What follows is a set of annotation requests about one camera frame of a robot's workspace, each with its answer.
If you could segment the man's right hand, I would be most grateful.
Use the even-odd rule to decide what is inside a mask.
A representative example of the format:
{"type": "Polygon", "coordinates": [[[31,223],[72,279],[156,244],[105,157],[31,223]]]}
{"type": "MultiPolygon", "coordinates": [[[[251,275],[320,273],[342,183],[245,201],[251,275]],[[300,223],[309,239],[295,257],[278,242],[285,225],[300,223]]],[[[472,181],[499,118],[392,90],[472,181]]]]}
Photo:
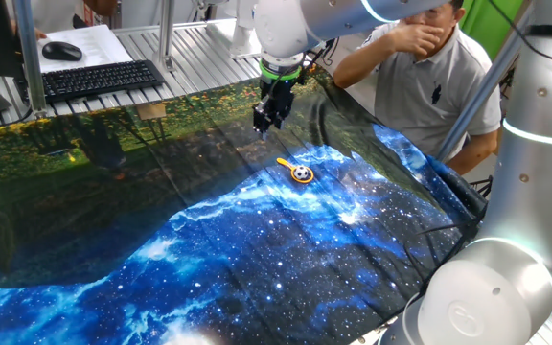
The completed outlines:
{"type": "Polygon", "coordinates": [[[425,59],[441,47],[443,33],[443,29],[425,24],[399,24],[387,35],[395,52],[410,53],[417,59],[425,59]]]}

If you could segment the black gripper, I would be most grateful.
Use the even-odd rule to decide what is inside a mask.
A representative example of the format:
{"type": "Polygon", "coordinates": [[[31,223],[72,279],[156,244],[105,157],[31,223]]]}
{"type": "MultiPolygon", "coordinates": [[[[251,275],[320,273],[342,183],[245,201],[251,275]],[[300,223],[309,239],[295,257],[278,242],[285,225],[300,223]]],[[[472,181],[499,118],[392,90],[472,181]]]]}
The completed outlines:
{"type": "Polygon", "coordinates": [[[260,140],[265,140],[271,126],[268,115],[272,115],[272,123],[281,129],[284,120],[291,111],[294,99],[292,87],[294,80],[260,80],[262,101],[253,107],[253,129],[260,140]]]}

